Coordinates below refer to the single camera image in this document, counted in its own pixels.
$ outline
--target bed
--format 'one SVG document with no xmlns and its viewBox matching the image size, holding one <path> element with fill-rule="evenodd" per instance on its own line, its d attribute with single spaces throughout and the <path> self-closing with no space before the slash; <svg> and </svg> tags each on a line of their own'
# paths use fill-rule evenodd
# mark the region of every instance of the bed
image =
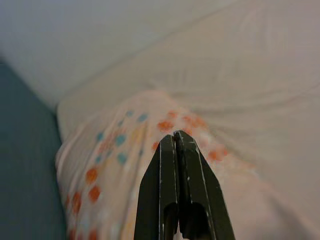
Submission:
<svg viewBox="0 0 320 240">
<path fill-rule="evenodd" d="M 240 0 L 108 68 L 58 105 L 65 140 L 81 122 L 163 90 L 320 228 L 320 2 Z"/>
</svg>

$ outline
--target white wall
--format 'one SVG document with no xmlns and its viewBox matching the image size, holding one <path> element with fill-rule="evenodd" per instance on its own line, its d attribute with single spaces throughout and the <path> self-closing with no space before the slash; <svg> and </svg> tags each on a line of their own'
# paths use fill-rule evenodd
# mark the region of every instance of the white wall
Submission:
<svg viewBox="0 0 320 240">
<path fill-rule="evenodd" d="M 49 106 L 178 27 L 236 0 L 1 0 L 0 55 Z"/>
</svg>

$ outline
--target teal surface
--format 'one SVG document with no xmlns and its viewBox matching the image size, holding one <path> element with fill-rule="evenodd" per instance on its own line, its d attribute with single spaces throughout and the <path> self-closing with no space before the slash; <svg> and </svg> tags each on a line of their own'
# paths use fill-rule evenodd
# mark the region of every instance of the teal surface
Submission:
<svg viewBox="0 0 320 240">
<path fill-rule="evenodd" d="M 0 63 L 0 238 L 63 240 L 66 223 L 54 158 L 56 118 Z"/>
</svg>

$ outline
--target white bed sheet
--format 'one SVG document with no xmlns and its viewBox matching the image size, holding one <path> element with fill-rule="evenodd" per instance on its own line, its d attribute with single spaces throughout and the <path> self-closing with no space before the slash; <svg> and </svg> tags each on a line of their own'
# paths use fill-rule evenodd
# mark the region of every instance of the white bed sheet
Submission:
<svg viewBox="0 0 320 240">
<path fill-rule="evenodd" d="M 67 96 L 61 137 L 137 92 L 164 90 L 320 229 L 319 24 L 318 0 L 240 0 Z"/>
</svg>

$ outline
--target black clamp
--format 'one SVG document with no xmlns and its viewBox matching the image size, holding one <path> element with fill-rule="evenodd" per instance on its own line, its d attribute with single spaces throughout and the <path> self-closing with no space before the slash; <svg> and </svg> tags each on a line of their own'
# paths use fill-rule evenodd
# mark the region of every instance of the black clamp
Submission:
<svg viewBox="0 0 320 240">
<path fill-rule="evenodd" d="M 234 240 L 220 184 L 183 131 L 159 143 L 139 190 L 134 239 Z"/>
</svg>

